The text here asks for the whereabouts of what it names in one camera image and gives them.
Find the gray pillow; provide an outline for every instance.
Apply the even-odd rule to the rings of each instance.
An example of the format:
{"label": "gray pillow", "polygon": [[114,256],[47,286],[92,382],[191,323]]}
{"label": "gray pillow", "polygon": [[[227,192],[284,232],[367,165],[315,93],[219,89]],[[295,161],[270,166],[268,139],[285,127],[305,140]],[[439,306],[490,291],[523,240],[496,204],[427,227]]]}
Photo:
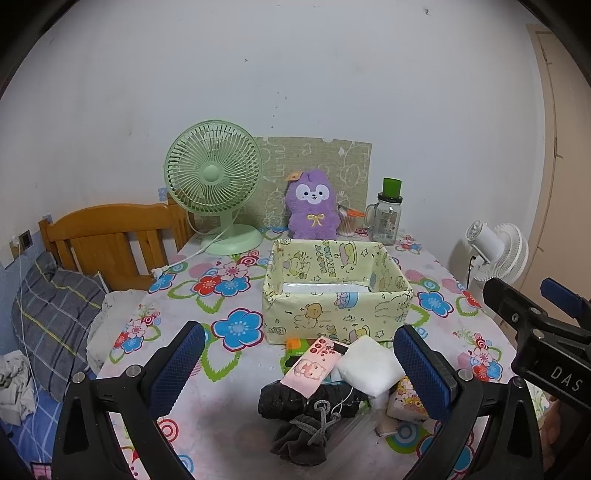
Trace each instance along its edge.
{"label": "gray pillow", "polygon": [[72,375],[88,369],[86,337],[105,292],[94,278],[58,267],[49,252],[37,257],[21,290],[22,304],[19,291],[12,305],[15,336],[37,384],[61,402]]}

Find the wall socket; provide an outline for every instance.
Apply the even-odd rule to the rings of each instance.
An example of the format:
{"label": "wall socket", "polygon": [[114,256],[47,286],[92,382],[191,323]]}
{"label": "wall socket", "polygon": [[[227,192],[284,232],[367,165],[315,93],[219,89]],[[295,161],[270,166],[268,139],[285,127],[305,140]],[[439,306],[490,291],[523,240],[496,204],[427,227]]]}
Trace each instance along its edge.
{"label": "wall socket", "polygon": [[19,255],[21,255],[32,244],[33,239],[31,238],[31,231],[29,230],[27,230],[24,233],[21,233],[18,237],[13,236],[12,241],[9,243],[10,250],[12,252],[12,257],[14,259],[17,259]]}

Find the white fan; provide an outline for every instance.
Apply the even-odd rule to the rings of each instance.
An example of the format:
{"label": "white fan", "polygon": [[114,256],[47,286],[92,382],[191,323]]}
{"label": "white fan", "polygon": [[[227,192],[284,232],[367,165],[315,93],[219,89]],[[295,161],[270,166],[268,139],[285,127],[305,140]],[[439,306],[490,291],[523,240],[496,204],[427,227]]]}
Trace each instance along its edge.
{"label": "white fan", "polygon": [[523,273],[529,247],[521,231],[512,223],[502,223],[491,229],[477,220],[466,230],[466,240],[482,257],[470,272],[475,281],[470,282],[468,291],[484,305],[484,283],[491,278],[500,278],[512,284]]}

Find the gray cloth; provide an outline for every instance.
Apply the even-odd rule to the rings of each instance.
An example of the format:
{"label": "gray cloth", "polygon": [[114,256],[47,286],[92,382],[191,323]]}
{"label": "gray cloth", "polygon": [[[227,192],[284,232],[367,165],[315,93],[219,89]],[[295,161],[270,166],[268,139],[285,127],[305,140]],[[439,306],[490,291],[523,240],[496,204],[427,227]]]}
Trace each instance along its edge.
{"label": "gray cloth", "polygon": [[301,466],[314,466],[325,462],[324,448],[330,437],[327,430],[337,423],[341,416],[340,413],[330,412],[330,403],[326,400],[318,400],[314,404],[314,410],[320,412],[320,421],[302,414],[279,427],[273,438],[271,453]]}
{"label": "gray cloth", "polygon": [[48,252],[23,279],[12,306],[14,333],[29,353],[38,386],[59,402],[72,375],[89,368],[86,337],[104,299],[99,282],[59,268]]}
{"label": "gray cloth", "polygon": [[0,419],[20,425],[33,412],[35,392],[27,357],[19,350],[0,355]]}

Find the white cable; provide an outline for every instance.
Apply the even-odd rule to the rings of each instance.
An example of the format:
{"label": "white cable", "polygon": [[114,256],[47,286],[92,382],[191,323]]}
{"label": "white cable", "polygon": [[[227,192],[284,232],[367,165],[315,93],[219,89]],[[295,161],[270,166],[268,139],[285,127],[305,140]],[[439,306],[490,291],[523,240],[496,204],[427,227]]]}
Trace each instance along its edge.
{"label": "white cable", "polygon": [[[203,252],[205,252],[205,250],[207,250],[207,249],[208,249],[208,248],[211,246],[211,244],[213,244],[213,243],[217,242],[217,240],[218,240],[218,239],[219,239],[219,238],[220,238],[220,237],[221,237],[221,236],[222,236],[224,233],[226,233],[230,227],[232,227],[232,226],[234,225],[234,221],[236,220],[236,217],[238,217],[238,210],[236,211],[236,215],[234,215],[234,217],[232,218],[232,223],[231,223],[230,225],[228,225],[228,226],[227,226],[227,227],[226,227],[224,230],[222,230],[221,232],[219,232],[219,233],[217,234],[217,236],[216,236],[216,237],[215,237],[215,238],[214,238],[214,239],[213,239],[211,242],[209,242],[209,243],[208,243],[208,245],[207,245],[206,247],[201,247],[201,248],[200,248],[198,251],[196,251],[194,254],[191,254],[191,255],[189,255],[187,258],[183,258],[182,260],[179,260],[178,262],[172,263],[172,264],[170,264],[170,265],[165,265],[165,266],[163,266],[163,267],[159,267],[159,268],[153,268],[151,273],[152,273],[152,276],[154,277],[154,279],[155,279],[155,280],[158,280],[158,279],[159,279],[159,278],[160,278],[162,275],[164,275],[164,272],[165,272],[165,271],[167,271],[169,268],[176,267],[177,265],[180,265],[181,263],[184,263],[184,262],[186,262],[187,260],[191,260],[193,257],[196,257],[197,255],[199,255],[199,254],[202,254]],[[191,222],[189,221],[189,211],[188,211],[188,210],[187,210],[187,221],[189,222],[189,225],[191,225]],[[193,225],[191,225],[191,228],[192,228],[192,229],[193,229],[195,232],[197,232],[197,233],[201,234],[201,232],[198,232],[197,230],[195,230],[195,228],[193,227]],[[218,228],[221,228],[221,226],[219,226],[219,227],[217,227],[217,228],[214,228],[214,230],[212,230],[212,231],[214,232],[214,231],[215,231],[215,230],[217,230]]]}
{"label": "white cable", "polygon": [[344,398],[344,399],[341,401],[341,403],[337,403],[337,404],[335,405],[335,407],[334,407],[334,408],[331,410],[330,414],[332,415],[332,414],[335,412],[335,410],[336,410],[336,407],[338,407],[339,405],[340,405],[340,409],[339,409],[339,414],[340,414],[340,413],[341,413],[341,411],[343,411],[343,403],[345,403],[345,402],[347,401],[347,398],[349,398],[349,397],[351,396],[351,394],[352,394],[352,393],[353,393],[353,387],[351,387],[351,391],[349,392],[349,395],[347,395],[347,396],[346,396],[346,397],[345,397],[345,398]]}
{"label": "white cable", "polygon": [[29,358],[29,351],[27,350],[27,345],[25,344],[25,324],[22,319],[22,256],[24,253],[18,256],[18,276],[21,279],[21,288],[20,288],[20,300],[19,300],[19,307],[21,311],[21,332],[22,332],[22,346],[25,349],[25,354],[27,355],[27,360],[29,360],[29,370],[31,371],[31,378],[33,379],[33,385],[35,386],[35,392],[37,393],[37,401],[35,402],[35,411],[33,412],[33,419],[31,420],[31,437],[33,443],[35,444],[35,449],[37,450],[37,456],[39,458],[39,463],[43,463],[43,459],[41,458],[41,452],[39,451],[39,445],[35,441],[35,415],[37,414],[37,409],[39,408],[39,387],[37,386],[37,380],[35,380],[35,375],[33,375],[33,364],[31,363],[31,359]]}

